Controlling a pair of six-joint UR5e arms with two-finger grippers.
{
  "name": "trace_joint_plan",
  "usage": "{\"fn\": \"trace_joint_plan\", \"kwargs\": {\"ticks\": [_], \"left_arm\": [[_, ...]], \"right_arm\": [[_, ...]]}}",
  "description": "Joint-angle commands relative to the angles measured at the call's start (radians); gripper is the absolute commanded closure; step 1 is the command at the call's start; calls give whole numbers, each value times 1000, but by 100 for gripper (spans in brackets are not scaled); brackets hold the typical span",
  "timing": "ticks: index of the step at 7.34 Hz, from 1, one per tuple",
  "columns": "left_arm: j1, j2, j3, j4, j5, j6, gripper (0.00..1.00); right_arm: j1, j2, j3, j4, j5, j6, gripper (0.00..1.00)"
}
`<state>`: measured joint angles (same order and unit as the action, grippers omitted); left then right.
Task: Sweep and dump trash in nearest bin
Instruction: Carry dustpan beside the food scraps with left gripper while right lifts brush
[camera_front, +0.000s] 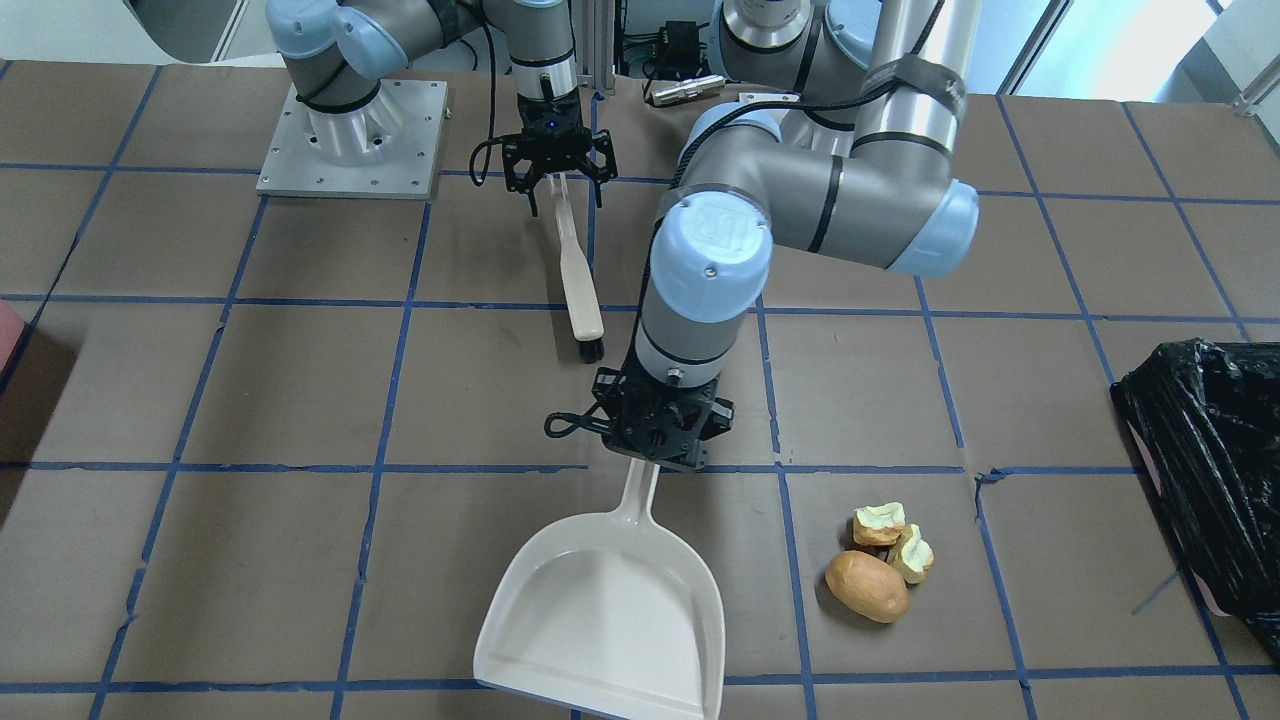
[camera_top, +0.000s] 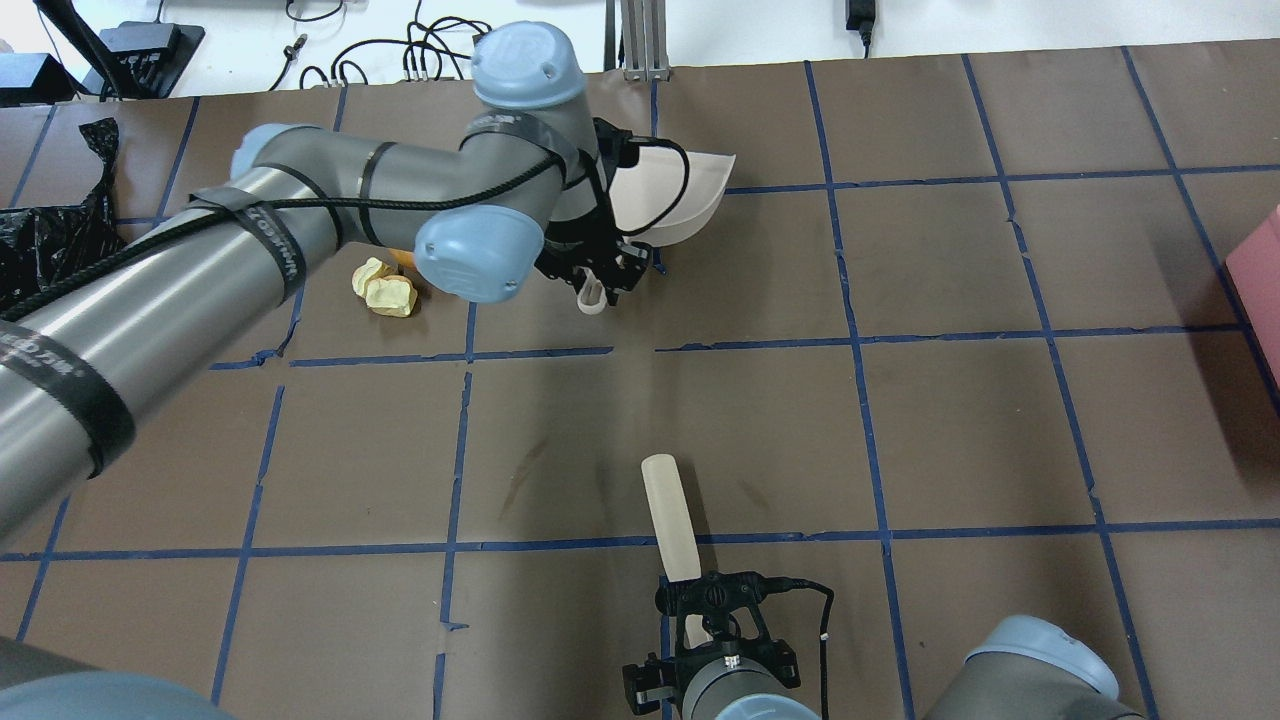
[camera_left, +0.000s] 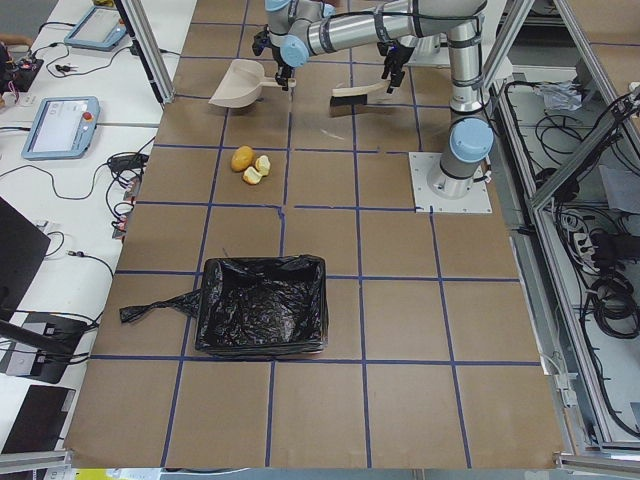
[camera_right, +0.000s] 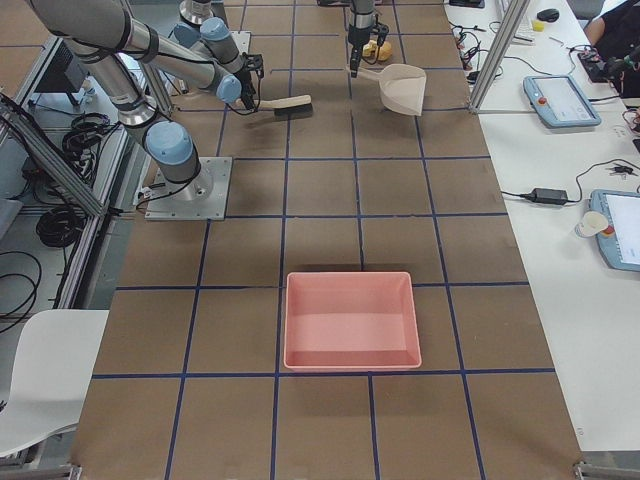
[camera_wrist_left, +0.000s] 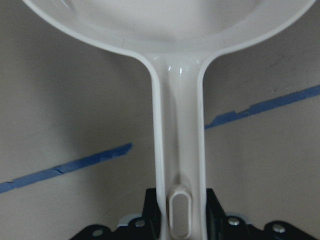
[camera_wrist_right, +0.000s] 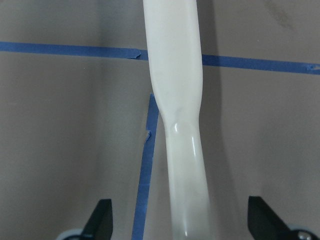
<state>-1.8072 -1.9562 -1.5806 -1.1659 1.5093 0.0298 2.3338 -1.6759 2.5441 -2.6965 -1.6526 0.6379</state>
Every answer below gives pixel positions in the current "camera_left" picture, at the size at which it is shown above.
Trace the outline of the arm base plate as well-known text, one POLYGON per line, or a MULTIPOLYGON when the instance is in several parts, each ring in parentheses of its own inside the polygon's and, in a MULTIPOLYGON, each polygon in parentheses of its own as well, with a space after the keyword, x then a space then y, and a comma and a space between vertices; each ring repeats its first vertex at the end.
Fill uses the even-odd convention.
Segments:
POLYGON ((480 167, 469 179, 448 179, 441 170, 440 153, 410 152, 408 157, 417 213, 492 213, 480 167))

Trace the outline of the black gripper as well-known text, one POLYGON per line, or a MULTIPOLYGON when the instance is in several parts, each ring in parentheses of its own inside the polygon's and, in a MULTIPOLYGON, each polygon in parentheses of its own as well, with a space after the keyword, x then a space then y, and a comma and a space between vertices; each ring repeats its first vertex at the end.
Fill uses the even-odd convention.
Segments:
POLYGON ((377 48, 379 54, 385 57, 381 78, 389 79, 391 83, 401 83, 405 76, 404 65, 410 60, 414 47, 404 46, 400 42, 378 42, 377 48))
POLYGON ((271 51, 273 59, 278 65, 278 70, 275 74, 274 79, 290 80, 293 75, 293 68, 283 60, 280 48, 272 43, 267 27, 263 27, 258 33, 254 35, 252 43, 252 51, 256 57, 261 56, 265 49, 271 51))

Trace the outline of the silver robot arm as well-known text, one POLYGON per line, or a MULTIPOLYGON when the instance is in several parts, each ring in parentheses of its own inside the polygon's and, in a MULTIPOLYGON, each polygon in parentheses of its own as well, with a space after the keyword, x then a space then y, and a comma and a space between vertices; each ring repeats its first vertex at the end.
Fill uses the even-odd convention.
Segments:
POLYGON ((313 56, 375 44, 385 58, 388 90, 399 87, 413 41, 443 34, 450 61, 452 96, 449 138, 439 163, 427 175, 429 188, 446 199, 464 197, 479 164, 488 156, 494 132, 482 111, 483 1, 389 1, 372 9, 338 13, 320 1, 267 1, 267 23, 252 50, 270 50, 278 65, 276 82, 285 87, 293 71, 313 56))
POLYGON ((413 53, 402 39, 445 33, 460 22, 431 1, 391 1, 346 13, 316 1, 310 3, 308 13, 289 10, 289 30, 280 53, 289 67, 297 68, 313 56, 377 44, 385 57, 381 78, 395 88, 402 83, 403 67, 413 53))

